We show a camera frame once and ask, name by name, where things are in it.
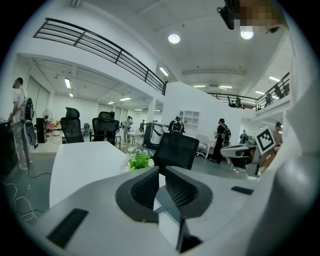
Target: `gray floor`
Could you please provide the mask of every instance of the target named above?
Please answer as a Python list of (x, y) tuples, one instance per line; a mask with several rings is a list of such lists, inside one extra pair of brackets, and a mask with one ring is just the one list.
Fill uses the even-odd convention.
[[(5, 185), (4, 189), (7, 195), (8, 203), (11, 204), (11, 208), (15, 211), (19, 217), (23, 214), (30, 212), (30, 206), (24, 199), (18, 199), (14, 205), (14, 199), (19, 197), (26, 197), (35, 210), (35, 215), (40, 218), (43, 212), (49, 209), (49, 189), (50, 189), (50, 174), (55, 161), (56, 153), (34, 153), (32, 154), (32, 164), (29, 165), (29, 171), (22, 171), (18, 166), (8, 176), (3, 176), (1, 181), (5, 184), (15, 184), (17, 188), (17, 194), (15, 195), (15, 187), (13, 185)], [(205, 159), (202, 156), (196, 156), (192, 165), (192, 171), (200, 172), (204, 174), (229, 178), (234, 175), (234, 172), (229, 171), (230, 165), (225, 161), (221, 164), (214, 163), (209, 159)], [(33, 225), (37, 221), (33, 218), (28, 221)]]

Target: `sneakers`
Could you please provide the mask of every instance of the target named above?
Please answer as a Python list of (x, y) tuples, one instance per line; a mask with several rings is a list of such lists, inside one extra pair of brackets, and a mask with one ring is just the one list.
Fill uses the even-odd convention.
[(19, 164), (19, 167), (22, 171), (27, 171), (28, 170), (28, 166), (27, 165), (24, 165), (24, 164)]

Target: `black office chair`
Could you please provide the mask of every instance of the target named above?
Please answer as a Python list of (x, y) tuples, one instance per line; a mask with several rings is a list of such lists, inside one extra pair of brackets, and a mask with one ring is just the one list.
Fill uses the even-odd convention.
[(109, 120), (103, 118), (92, 119), (94, 131), (94, 142), (101, 142), (104, 138), (112, 145), (116, 144), (116, 131), (119, 127), (118, 120)]
[(178, 133), (164, 133), (153, 161), (165, 174), (165, 166), (178, 166), (191, 170), (199, 140)]
[(98, 115), (99, 119), (108, 119), (108, 120), (115, 120), (115, 112), (100, 112)]
[(80, 113), (75, 108), (66, 107), (65, 117), (60, 120), (67, 143), (85, 142), (81, 133)]

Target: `green plant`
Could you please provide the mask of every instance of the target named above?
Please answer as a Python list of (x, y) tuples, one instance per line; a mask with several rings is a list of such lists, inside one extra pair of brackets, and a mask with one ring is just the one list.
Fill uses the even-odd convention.
[(154, 161), (150, 159), (150, 157), (153, 156), (151, 152), (148, 152), (147, 150), (136, 149), (134, 147), (130, 147), (128, 152), (130, 153), (130, 159), (128, 163), (130, 171), (155, 166)]

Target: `bag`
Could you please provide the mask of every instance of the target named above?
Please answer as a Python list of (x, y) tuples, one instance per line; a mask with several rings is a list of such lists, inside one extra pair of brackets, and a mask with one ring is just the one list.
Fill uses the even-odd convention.
[(172, 126), (172, 132), (175, 132), (175, 133), (181, 133), (182, 131), (182, 123), (181, 121), (174, 121), (174, 124)]
[(226, 126), (225, 124), (221, 124), (224, 127), (224, 131), (221, 134), (221, 138), (225, 141), (225, 142), (229, 142), (230, 138), (231, 138), (231, 131), (229, 130), (228, 126)]

